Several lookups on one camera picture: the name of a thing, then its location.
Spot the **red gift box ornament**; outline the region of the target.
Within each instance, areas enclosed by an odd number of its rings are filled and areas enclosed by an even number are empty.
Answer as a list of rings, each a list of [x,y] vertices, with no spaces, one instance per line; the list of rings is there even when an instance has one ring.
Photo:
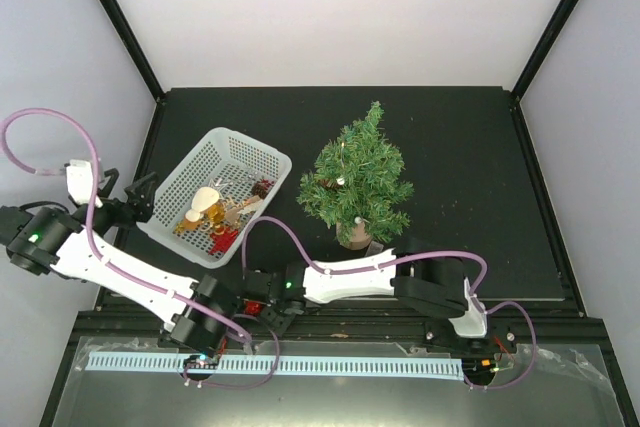
[[[265,305],[260,302],[246,301],[244,313],[246,315],[257,317],[261,314],[264,307]]]

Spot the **gold gift box ornament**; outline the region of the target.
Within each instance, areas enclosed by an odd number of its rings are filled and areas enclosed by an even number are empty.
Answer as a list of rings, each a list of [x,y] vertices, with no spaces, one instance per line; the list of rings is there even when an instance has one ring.
[[[220,224],[225,220],[225,208],[223,204],[216,203],[206,211],[206,217],[212,224]]]

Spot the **white perforated plastic basket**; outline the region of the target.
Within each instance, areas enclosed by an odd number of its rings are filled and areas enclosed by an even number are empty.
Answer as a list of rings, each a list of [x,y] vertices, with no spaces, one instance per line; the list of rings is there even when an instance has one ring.
[[[229,262],[247,224],[292,169],[284,153],[227,128],[209,131],[155,193],[148,237],[208,269]]]

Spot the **brown pine cone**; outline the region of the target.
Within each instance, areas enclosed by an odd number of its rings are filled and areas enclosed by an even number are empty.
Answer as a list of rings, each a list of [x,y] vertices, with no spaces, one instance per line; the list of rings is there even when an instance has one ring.
[[[320,179],[319,183],[322,185],[323,188],[329,189],[329,190],[336,189],[338,187],[336,182],[330,179]]]

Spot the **small green christmas tree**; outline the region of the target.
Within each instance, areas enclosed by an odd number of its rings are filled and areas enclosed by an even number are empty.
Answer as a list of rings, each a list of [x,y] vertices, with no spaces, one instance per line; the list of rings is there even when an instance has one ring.
[[[339,244],[351,250],[372,241],[388,243],[410,225],[399,205],[412,197],[414,187],[401,178],[405,163],[381,127],[383,114],[381,103],[372,102],[366,116],[344,126],[300,179],[298,204],[333,228]],[[338,187],[325,189],[320,179]]]

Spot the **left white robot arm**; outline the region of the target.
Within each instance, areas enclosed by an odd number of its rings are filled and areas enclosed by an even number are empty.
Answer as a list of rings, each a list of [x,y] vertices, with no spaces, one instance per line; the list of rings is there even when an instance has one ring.
[[[132,300],[161,320],[165,339],[209,357],[230,335],[249,342],[250,334],[232,320],[240,310],[238,295],[212,276],[194,280],[171,274],[103,239],[114,226],[150,219],[157,183],[149,174],[128,186],[126,201],[120,201],[109,196],[118,171],[110,169],[107,176],[94,211],[86,204],[69,212],[44,202],[35,213],[25,206],[2,207],[1,244],[10,262],[34,275],[91,282]]]

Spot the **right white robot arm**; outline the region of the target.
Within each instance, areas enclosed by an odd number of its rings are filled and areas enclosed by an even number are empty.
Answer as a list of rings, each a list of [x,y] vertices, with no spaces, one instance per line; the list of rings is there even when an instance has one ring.
[[[357,259],[302,260],[274,273],[246,268],[243,294],[249,301],[299,314],[300,303],[327,305],[365,297],[393,298],[419,314],[452,325],[457,343],[476,350],[491,337],[486,308],[476,290],[488,270],[466,251],[419,252],[415,241]]]

